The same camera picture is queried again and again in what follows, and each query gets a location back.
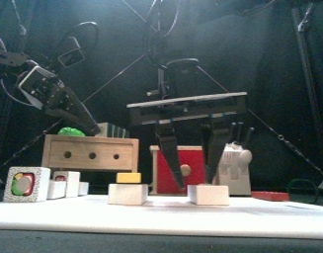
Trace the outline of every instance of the green object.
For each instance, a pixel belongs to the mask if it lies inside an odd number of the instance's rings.
[[[58,134],[67,135],[67,136],[86,136],[85,133],[79,129],[71,128],[71,127],[62,128]]]

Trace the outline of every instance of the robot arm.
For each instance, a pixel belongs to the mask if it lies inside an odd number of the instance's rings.
[[[22,77],[19,89],[31,104],[47,115],[63,118],[89,135],[101,132],[85,105],[57,75],[42,68],[24,53],[8,52],[0,47],[0,65],[7,73]]]

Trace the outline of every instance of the red object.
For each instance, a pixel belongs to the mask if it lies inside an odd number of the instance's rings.
[[[252,192],[252,197],[256,199],[272,201],[272,202],[289,202],[290,197],[288,193],[278,192]]]
[[[190,166],[190,174],[183,177],[186,189],[181,191],[173,179],[166,159],[158,151],[158,194],[186,194],[187,185],[205,183],[203,152],[202,150],[178,150],[179,165]]]

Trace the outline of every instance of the red box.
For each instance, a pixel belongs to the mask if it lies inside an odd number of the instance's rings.
[[[178,147],[178,159],[182,173],[183,171],[190,171],[189,175],[183,176],[183,191],[177,187],[159,147],[151,146],[151,152],[154,156],[154,190],[151,194],[185,195],[187,194],[187,185],[199,185],[205,183],[205,160],[201,146]]]

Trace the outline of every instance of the small white box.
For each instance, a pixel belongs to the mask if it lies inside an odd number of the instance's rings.
[[[46,167],[11,167],[4,202],[43,202],[48,197],[51,169]]]
[[[66,195],[66,181],[51,180],[48,200],[63,198]]]
[[[187,196],[190,201],[199,206],[228,206],[230,204],[228,186],[190,185],[187,186]]]
[[[110,184],[109,204],[138,206],[147,201],[149,185]]]
[[[79,195],[86,196],[89,194],[89,188],[90,188],[90,183],[89,182],[81,182],[79,183]]]
[[[54,172],[55,181],[66,181],[66,194],[67,198],[78,197],[79,194],[79,182],[81,182],[81,172],[77,171],[55,171]]]

